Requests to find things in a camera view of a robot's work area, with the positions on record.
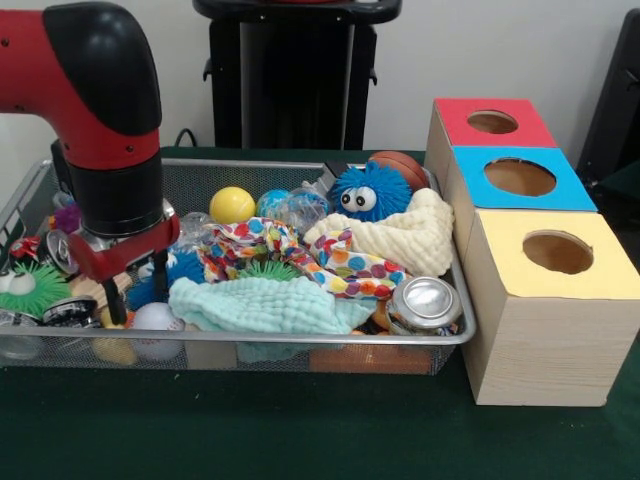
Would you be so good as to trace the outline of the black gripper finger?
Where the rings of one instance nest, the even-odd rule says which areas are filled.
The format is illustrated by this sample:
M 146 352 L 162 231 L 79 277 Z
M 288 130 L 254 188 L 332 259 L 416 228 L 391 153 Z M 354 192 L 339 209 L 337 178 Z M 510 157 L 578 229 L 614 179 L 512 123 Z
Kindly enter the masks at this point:
M 125 325 L 127 321 L 126 308 L 115 280 L 113 278 L 105 280 L 102 283 L 102 287 L 106 295 L 112 323 L 114 325 Z
M 167 250 L 161 250 L 153 255 L 154 270 L 152 278 L 154 286 L 154 300 L 156 302 L 165 302 L 168 297 L 167 261 Z

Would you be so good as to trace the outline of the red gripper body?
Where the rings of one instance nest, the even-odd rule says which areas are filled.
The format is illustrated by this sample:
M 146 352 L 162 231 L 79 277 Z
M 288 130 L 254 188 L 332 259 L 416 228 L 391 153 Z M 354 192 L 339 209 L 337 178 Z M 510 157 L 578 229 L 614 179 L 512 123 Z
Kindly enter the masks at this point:
M 105 282 L 149 258 L 156 264 L 156 273 L 163 271 L 168 248 L 179 234 L 179 217 L 172 215 L 145 232 L 118 240 L 79 230 L 69 236 L 68 245 L 80 271 L 96 282 Z

